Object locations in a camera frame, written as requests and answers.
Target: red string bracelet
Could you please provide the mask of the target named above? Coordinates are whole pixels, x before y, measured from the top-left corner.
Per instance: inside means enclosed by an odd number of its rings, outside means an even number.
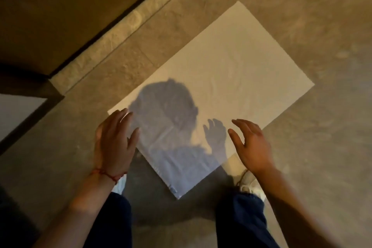
[[[128,172],[124,172],[122,175],[112,176],[112,175],[109,175],[108,173],[106,173],[105,170],[96,168],[96,169],[92,170],[90,174],[100,174],[100,175],[108,176],[109,178],[111,178],[115,182],[115,185],[116,185],[118,183],[118,180],[120,180],[123,177],[123,175],[125,175],[127,173]]]

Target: shoe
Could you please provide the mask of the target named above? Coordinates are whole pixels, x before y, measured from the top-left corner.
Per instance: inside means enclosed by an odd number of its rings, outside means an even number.
[[[118,183],[114,186],[111,192],[114,192],[120,195],[123,194],[126,182],[127,182],[127,175],[125,174],[118,180]]]
[[[263,192],[262,187],[258,183],[258,180],[254,177],[253,173],[246,171],[241,177],[239,183],[239,191],[251,193],[259,197],[262,201],[265,202],[266,194]]]

